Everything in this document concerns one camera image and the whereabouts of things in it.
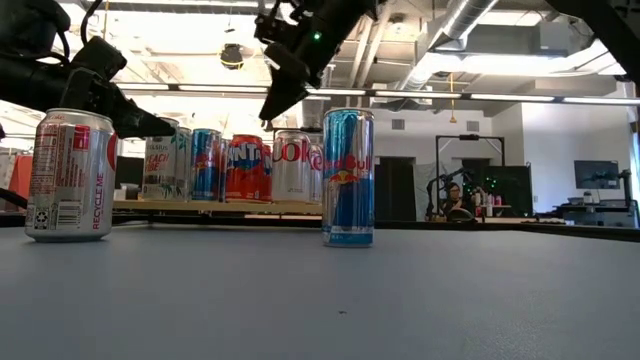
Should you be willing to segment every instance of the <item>wooden board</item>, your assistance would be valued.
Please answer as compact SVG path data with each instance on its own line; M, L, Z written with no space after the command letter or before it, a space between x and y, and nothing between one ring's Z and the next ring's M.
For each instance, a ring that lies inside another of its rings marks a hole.
M244 204L220 203L215 201L144 201L144 200L116 200L114 209L129 210L172 210L172 211L229 211L229 212L260 212L274 214L322 214L322 206L307 204Z

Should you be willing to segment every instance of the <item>blue can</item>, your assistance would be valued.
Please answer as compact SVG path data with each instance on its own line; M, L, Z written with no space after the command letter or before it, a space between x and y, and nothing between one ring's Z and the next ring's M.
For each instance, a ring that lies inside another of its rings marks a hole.
M369 247L373 243L373 114L339 109L324 117L324 243Z
M218 200L220 132L195 129L191 142L191 200Z

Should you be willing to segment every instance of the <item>white wall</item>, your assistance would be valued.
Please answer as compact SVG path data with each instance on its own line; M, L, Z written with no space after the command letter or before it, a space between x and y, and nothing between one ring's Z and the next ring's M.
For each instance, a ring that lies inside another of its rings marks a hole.
M491 121L491 129L494 136L502 136L505 138L506 165L525 165L522 104L513 105L496 115Z
M484 117L482 111L456 111L457 123L450 123L451 111L433 114L431 111L373 110L375 155L415 157L416 164L430 164L436 161L436 135L468 134L467 121L479 121L479 135L491 135L491 118ZM392 119L404 119L405 130L391 130ZM442 162L454 158L491 158L500 162L500 155L484 141L453 140L440 154Z
M523 104L522 112L525 162L531 163L537 212L582 196L584 190L575 186L575 160L616 160L620 170L630 167L624 107ZM600 190L600 195L622 199L624 192Z

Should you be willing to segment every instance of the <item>table surface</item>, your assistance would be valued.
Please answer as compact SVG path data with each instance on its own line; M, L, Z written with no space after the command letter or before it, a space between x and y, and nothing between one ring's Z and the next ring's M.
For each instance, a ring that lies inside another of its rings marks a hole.
M0 229L20 359L640 359L640 245L519 232Z

